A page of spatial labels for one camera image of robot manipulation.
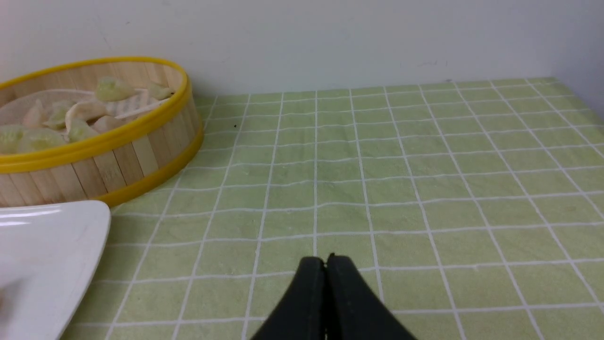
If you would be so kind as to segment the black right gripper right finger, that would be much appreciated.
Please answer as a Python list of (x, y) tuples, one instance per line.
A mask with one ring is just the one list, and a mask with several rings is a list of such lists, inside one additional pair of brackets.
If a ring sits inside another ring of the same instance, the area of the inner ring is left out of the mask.
[(380, 301), (350, 257), (330, 254), (326, 264), (328, 340), (415, 340)]

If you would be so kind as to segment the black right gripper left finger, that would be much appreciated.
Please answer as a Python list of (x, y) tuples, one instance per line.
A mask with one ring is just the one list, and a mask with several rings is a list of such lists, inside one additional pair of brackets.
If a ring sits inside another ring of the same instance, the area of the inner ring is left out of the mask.
[(255, 332), (253, 340), (323, 340), (323, 260), (304, 257), (277, 306)]

